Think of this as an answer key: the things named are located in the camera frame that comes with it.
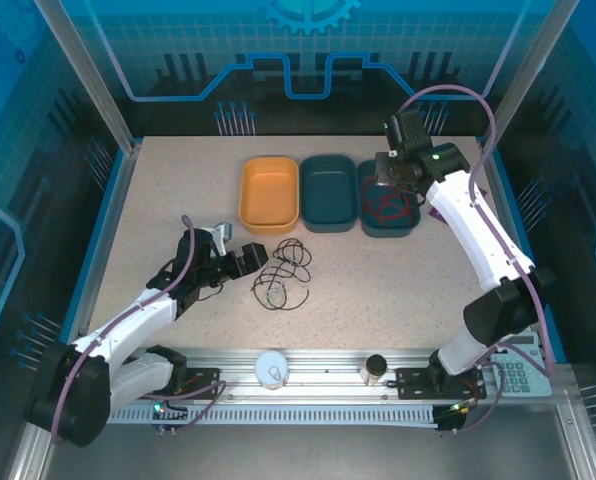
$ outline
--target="gear logo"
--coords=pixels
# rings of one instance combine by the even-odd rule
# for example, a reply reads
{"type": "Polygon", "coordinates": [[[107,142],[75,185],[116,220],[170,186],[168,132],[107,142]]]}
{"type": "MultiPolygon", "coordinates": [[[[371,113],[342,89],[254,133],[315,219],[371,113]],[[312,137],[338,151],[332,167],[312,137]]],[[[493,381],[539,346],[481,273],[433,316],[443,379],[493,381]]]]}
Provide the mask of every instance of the gear logo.
{"type": "Polygon", "coordinates": [[[20,50],[33,39],[37,10],[32,0],[0,0],[0,29],[20,50]]]}
{"type": "Polygon", "coordinates": [[[325,33],[327,27],[338,28],[338,22],[348,20],[351,9],[359,6],[359,0],[265,0],[263,8],[267,20],[275,20],[279,28],[310,35],[314,30],[325,33]]]}

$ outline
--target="small cylindrical container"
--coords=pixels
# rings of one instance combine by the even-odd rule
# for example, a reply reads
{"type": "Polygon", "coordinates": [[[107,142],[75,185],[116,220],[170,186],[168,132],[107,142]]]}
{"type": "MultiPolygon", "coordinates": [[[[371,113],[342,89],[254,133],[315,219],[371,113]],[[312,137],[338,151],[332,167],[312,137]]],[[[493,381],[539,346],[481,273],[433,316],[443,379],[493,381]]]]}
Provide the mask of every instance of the small cylindrical container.
{"type": "Polygon", "coordinates": [[[387,360],[382,355],[372,355],[369,357],[362,368],[360,369],[360,376],[365,385],[374,385],[380,377],[387,372],[387,360]]]}
{"type": "Polygon", "coordinates": [[[276,390],[287,383],[289,363],[282,353],[272,350],[258,357],[254,371],[263,387],[276,390]]]}

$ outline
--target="calculator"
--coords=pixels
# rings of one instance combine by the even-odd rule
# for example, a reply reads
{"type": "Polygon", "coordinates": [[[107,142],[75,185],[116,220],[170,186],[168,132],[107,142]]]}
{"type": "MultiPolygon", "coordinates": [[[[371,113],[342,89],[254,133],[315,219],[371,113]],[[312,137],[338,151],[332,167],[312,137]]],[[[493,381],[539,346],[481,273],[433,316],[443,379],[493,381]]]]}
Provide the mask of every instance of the calculator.
{"type": "MultiPolygon", "coordinates": [[[[545,366],[540,355],[537,333],[523,332],[505,340],[505,343],[519,348],[541,367],[545,366]]],[[[551,395],[549,379],[516,352],[505,349],[502,352],[494,353],[491,360],[499,363],[505,371],[505,385],[502,386],[503,396],[548,397],[551,395]]],[[[494,378],[496,387],[500,388],[500,371],[495,366],[494,378]]]]}

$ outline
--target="dark teal tray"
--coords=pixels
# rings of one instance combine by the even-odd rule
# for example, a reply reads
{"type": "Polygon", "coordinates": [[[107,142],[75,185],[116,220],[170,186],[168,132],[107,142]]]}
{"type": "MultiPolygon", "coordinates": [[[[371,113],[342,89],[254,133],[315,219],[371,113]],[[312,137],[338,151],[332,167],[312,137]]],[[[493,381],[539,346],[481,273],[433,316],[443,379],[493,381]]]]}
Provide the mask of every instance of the dark teal tray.
{"type": "Polygon", "coordinates": [[[343,155],[317,155],[300,164],[300,215],[308,230],[351,230],[358,218],[356,165],[343,155]]]}
{"type": "MultiPolygon", "coordinates": [[[[382,198],[385,193],[392,191],[393,188],[370,185],[369,183],[372,182],[375,170],[376,162],[374,160],[367,160],[358,165],[358,198],[361,205],[360,222],[362,231],[374,238],[405,237],[409,235],[420,222],[420,207],[418,207],[418,199],[413,194],[407,194],[407,200],[409,201],[409,215],[405,215],[396,219],[386,219],[382,222],[372,216],[368,211],[366,211],[366,208],[363,207],[363,204],[366,201],[382,198]]],[[[388,216],[401,212],[402,208],[405,206],[404,202],[400,199],[394,199],[391,201],[391,203],[393,203],[394,207],[385,208],[385,210],[382,212],[383,215],[388,216]]]]}

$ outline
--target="black lid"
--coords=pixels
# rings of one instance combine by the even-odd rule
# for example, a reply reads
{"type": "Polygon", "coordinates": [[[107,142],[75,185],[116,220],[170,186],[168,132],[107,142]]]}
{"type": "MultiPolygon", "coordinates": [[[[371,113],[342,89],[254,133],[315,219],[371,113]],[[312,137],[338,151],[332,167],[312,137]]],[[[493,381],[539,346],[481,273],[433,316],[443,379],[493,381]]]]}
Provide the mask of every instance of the black lid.
{"type": "Polygon", "coordinates": [[[367,359],[367,363],[365,364],[367,367],[367,371],[372,375],[384,375],[387,371],[387,360],[382,355],[372,355],[367,359]]]}

